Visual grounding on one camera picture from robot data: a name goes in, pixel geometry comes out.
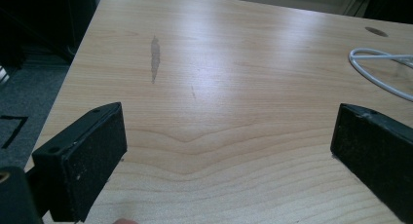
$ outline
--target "white cord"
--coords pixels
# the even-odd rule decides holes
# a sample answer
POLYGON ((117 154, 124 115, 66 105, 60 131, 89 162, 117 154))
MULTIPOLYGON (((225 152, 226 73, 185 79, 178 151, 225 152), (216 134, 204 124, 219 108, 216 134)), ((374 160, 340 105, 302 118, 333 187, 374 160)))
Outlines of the white cord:
POLYGON ((367 71, 365 71, 357 62, 357 59, 391 59, 394 60, 398 63, 404 64, 410 68, 413 68, 413 56, 410 55, 401 55, 401 56, 393 56, 391 54, 387 54, 381 51, 373 50, 373 49, 368 49, 368 48, 357 48, 352 50, 349 53, 349 61, 352 64, 352 66, 362 75, 364 76, 367 80, 371 81, 373 84, 377 85, 378 87, 393 93, 397 96, 400 96, 404 99, 413 101, 413 95, 404 93, 400 90, 397 90, 393 88, 392 86, 389 86, 376 77, 370 75, 367 71), (357 53, 363 53, 363 54, 371 54, 374 56, 356 56, 357 53))

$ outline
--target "hole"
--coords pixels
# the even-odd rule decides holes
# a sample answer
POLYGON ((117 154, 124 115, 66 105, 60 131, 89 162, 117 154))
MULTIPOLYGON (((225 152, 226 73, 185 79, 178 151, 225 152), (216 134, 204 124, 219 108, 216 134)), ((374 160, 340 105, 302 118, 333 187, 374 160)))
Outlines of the hole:
POLYGON ((10 177, 9 172, 0 171, 0 183, 6 181, 10 177))
POLYGON ((60 149, 58 147, 53 147, 51 149, 49 149, 49 153, 56 153, 58 152, 60 149))
POLYGON ((377 29, 377 28, 373 28, 373 27, 364 27, 367 31, 369 31, 369 32, 371 32, 371 33, 373 33, 373 34, 376 34, 376 35, 378 35, 378 36, 382 36, 382 37, 389 37, 389 35, 386 33, 386 32, 384 32, 384 31, 382 31, 382 30, 379 30, 379 29, 377 29))

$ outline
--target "light wood tabletop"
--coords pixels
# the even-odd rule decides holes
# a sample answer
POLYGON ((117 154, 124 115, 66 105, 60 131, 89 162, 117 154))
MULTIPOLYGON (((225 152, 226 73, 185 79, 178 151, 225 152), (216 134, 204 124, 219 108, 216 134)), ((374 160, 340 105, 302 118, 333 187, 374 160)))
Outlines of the light wood tabletop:
MULTIPOLYGON (((358 47, 412 54, 413 25, 235 0, 101 0, 36 147, 122 102, 129 151, 86 223, 397 223, 329 149, 340 103, 413 127, 412 102, 350 65, 358 47)), ((366 66, 413 93, 411 69, 366 66)))

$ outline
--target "wood grain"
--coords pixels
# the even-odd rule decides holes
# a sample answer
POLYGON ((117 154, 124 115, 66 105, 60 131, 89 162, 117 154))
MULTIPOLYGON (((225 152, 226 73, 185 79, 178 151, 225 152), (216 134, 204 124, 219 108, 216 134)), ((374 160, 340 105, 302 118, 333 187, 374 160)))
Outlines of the wood grain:
MULTIPOLYGON (((397 223, 329 145, 342 102, 413 127, 413 103, 348 62, 356 47, 409 54, 412 35, 234 0, 102 0, 36 147, 122 101, 129 152, 87 223, 397 223)), ((411 70, 392 74, 412 91, 411 70)))

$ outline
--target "floor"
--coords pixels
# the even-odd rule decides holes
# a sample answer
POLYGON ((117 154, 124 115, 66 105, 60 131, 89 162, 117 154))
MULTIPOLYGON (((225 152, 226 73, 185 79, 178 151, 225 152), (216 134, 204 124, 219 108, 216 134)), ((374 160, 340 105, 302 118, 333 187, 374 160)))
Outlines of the floor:
POLYGON ((24 51, 22 68, 0 85, 0 167, 24 168, 69 68, 44 48, 24 51))

